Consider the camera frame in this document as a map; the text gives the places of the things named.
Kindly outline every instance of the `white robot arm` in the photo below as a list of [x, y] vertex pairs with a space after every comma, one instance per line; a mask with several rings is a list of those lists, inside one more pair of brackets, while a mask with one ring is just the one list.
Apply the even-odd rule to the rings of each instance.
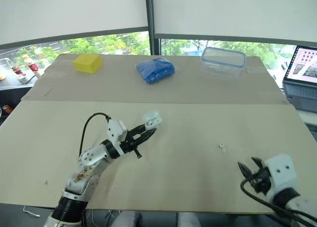
[[[109, 116], [106, 116], [106, 119], [109, 140], [84, 151], [79, 156], [78, 166], [68, 178], [63, 196], [54, 212], [48, 217], [44, 227], [79, 227], [85, 225], [86, 206], [94, 194], [103, 171], [115, 159], [128, 152], [134, 151], [140, 158], [142, 155], [138, 152], [137, 147], [148, 140], [162, 122], [158, 111], [146, 114], [143, 117], [144, 124], [130, 131], [122, 121], [111, 119]], [[139, 137], [134, 139], [133, 136], [137, 134]]]
[[[317, 205], [297, 192], [297, 175], [291, 157], [281, 154], [264, 162], [259, 158], [252, 160], [260, 168], [255, 174], [244, 164], [238, 163], [246, 178], [241, 183], [242, 191], [277, 212], [285, 212], [286, 216], [300, 226], [317, 227]], [[257, 193], [262, 192], [269, 203], [249, 193], [244, 188], [246, 182], [249, 182]]]

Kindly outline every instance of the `blue plastic bag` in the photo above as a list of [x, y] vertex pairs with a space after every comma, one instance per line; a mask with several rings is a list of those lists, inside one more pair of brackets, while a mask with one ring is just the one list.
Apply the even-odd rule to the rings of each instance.
[[172, 75], [175, 72], [174, 65], [163, 57], [138, 63], [136, 68], [143, 79], [150, 84]]

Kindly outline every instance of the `wooden board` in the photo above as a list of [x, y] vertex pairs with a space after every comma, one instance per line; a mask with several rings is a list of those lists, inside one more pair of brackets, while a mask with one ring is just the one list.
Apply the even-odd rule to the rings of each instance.
[[[39, 101], [22, 101], [0, 127], [0, 202], [56, 206], [91, 114], [107, 113], [131, 129], [155, 109], [163, 123], [140, 146], [143, 157], [130, 153], [109, 166], [88, 208], [271, 212], [242, 193], [237, 162], [256, 170], [252, 156], [280, 153], [293, 158], [299, 192], [317, 203], [316, 142], [291, 105]], [[105, 120], [94, 118], [86, 133], [84, 148], [99, 144]]]
[[61, 54], [26, 94], [24, 100], [103, 101], [188, 104], [288, 103], [258, 57], [248, 57], [237, 79], [200, 71], [200, 57], [164, 56], [176, 72], [147, 84], [135, 68], [139, 62], [159, 56], [102, 55], [104, 64], [94, 74], [75, 70], [78, 55]]

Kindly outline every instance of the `bottle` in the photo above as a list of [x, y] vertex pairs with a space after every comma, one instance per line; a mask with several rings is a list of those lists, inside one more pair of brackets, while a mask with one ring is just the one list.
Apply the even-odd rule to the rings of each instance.
[[22, 74], [23, 72], [21, 71], [19, 66], [16, 66], [9, 58], [5, 58], [6, 62], [8, 65], [11, 67], [13, 72], [16, 73], [16, 75]]
[[28, 55], [23, 55], [22, 58], [24, 59], [24, 63], [32, 70], [32, 72], [35, 74], [37, 78], [41, 77], [41, 74], [39, 73], [39, 67], [34, 62], [33, 59], [31, 59]]

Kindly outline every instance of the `window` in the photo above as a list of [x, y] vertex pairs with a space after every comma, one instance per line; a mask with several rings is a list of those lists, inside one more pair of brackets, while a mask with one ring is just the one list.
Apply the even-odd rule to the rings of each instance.
[[200, 56], [204, 48], [208, 46], [241, 51], [247, 56], [260, 57], [264, 66], [279, 86], [282, 84], [283, 77], [296, 47], [294, 45], [250, 42], [161, 39], [162, 55]]
[[0, 50], [0, 72], [14, 75], [11, 64], [22, 71], [28, 68], [24, 65], [22, 56], [31, 57], [40, 70], [45, 70], [61, 54], [94, 53], [104, 55], [150, 55], [148, 32], [135, 32], [117, 35], [104, 35], [79, 39], [62, 40], [13, 49]]

